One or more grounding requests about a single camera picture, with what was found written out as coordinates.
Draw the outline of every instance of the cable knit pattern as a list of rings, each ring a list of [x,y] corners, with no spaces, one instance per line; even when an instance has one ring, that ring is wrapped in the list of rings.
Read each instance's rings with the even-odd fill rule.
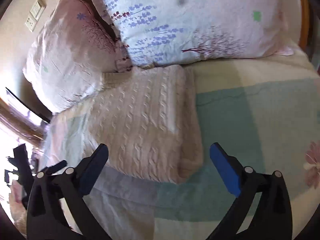
[[[184,182],[203,161],[192,70],[179,65],[105,73],[92,98],[84,157],[104,143],[107,165],[127,175]]]

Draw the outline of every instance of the wall outlet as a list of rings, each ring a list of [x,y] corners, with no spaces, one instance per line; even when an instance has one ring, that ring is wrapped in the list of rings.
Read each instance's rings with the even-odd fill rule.
[[[36,27],[37,24],[37,20],[32,16],[32,14],[29,12],[28,18],[26,20],[26,22],[24,23],[28,29],[33,32],[33,30]]]

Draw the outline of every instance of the tree branch print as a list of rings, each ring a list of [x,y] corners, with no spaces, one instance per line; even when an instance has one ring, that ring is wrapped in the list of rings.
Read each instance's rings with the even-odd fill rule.
[[[238,57],[245,52],[245,44],[215,26],[211,26],[207,33],[203,34],[196,30],[194,34],[194,40],[198,41],[198,45],[194,48],[184,49],[182,52],[197,52],[203,59]]]

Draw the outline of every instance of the blue gripper pad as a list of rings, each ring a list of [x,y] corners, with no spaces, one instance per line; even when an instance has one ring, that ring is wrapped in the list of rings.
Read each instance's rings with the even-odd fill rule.
[[[236,197],[239,197],[241,193],[240,177],[236,174],[227,158],[228,155],[224,152],[224,150],[218,143],[214,143],[211,145],[211,161],[218,170],[220,177],[222,178],[224,185],[226,185],[228,191]]]

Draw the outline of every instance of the beige wall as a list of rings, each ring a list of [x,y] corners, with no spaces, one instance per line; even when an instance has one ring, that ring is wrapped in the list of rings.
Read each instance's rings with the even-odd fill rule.
[[[51,113],[39,101],[22,73],[29,47],[59,0],[44,1],[46,9],[33,33],[24,22],[35,0],[13,0],[0,20],[0,97],[8,87],[32,110],[48,117]]]

